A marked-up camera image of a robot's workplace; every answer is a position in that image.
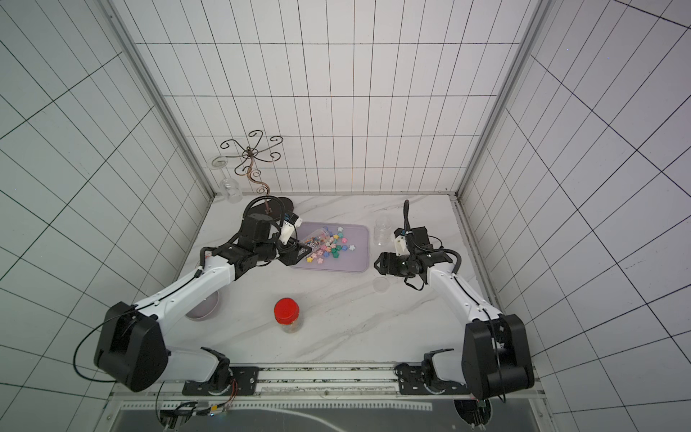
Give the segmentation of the clear jar with colourful candies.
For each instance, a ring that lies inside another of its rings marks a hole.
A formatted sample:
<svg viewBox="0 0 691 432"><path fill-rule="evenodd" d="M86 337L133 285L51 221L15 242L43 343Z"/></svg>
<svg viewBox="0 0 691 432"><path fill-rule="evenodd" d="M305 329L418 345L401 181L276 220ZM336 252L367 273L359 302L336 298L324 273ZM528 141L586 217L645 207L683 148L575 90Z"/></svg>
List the clear jar with colourful candies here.
<svg viewBox="0 0 691 432"><path fill-rule="evenodd" d="M379 216L374 223L374 243L380 247L388 245L392 241L392 232L392 219L388 215Z"/></svg>

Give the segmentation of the small clear jar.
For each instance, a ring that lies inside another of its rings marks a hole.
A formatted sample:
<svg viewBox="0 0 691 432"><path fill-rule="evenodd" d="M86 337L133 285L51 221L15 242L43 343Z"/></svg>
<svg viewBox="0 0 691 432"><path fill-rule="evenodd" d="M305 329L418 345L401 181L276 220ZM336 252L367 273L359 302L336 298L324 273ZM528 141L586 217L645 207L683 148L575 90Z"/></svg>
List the small clear jar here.
<svg viewBox="0 0 691 432"><path fill-rule="evenodd" d="M312 250L319 249L324 245L327 245L332 239L332 234L324 229L318 228L313 230L310 234L307 234L303 239L302 243L309 246Z"/></svg>

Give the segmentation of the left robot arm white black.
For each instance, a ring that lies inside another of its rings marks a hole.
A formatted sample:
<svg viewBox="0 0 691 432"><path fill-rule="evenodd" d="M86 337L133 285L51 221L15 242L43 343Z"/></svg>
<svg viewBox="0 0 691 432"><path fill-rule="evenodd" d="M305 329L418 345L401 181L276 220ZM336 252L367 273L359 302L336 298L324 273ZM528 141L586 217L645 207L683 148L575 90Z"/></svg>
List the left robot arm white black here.
<svg viewBox="0 0 691 432"><path fill-rule="evenodd" d="M208 347L172 347L166 336L192 309L250 270L275 260L295 266L307 257L311 250L297 237L301 225L280 198L253 199L239 231L219 246L201 248L193 271L141 302L118 302L107 311L93 330L99 336L95 366L109 383L132 392L155 383L192 382L210 386L214 395L225 393L233 382L225 355Z"/></svg>

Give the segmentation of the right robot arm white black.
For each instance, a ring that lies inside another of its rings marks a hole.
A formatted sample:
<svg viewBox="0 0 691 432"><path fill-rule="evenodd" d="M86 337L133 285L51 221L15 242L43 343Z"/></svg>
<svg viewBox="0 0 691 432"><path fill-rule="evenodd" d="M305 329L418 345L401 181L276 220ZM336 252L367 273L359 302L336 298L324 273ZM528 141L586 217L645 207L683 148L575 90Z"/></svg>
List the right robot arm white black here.
<svg viewBox="0 0 691 432"><path fill-rule="evenodd" d="M398 365L403 394L469 394L476 400L505 400L512 392L534 387L525 324L516 314L492 306L458 271L461 255L443 246L433 247L426 227L410 224L410 202L403 205L403 225L393 234L395 250L374 261L380 275L399 277L408 287L419 278L433 288L464 328L462 349L427 352L420 365Z"/></svg>

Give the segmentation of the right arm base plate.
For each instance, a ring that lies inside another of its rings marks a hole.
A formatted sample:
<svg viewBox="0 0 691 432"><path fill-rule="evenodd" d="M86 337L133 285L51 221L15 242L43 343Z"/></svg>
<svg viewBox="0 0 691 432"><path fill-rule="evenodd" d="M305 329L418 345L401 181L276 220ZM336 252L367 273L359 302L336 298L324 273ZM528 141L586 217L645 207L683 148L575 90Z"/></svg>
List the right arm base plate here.
<svg viewBox="0 0 691 432"><path fill-rule="evenodd" d="M394 367L399 394L408 396L470 395L461 383L441 380L429 362L420 365L402 363Z"/></svg>

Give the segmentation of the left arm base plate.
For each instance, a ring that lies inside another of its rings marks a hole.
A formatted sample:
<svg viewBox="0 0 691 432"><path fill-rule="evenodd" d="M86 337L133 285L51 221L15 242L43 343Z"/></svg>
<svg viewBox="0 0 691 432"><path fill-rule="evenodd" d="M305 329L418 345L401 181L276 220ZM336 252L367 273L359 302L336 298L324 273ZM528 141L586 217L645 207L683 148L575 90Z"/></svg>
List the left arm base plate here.
<svg viewBox="0 0 691 432"><path fill-rule="evenodd" d="M257 388L259 367L225 366L209 381L199 383L186 381L182 390L184 396L251 396Z"/></svg>

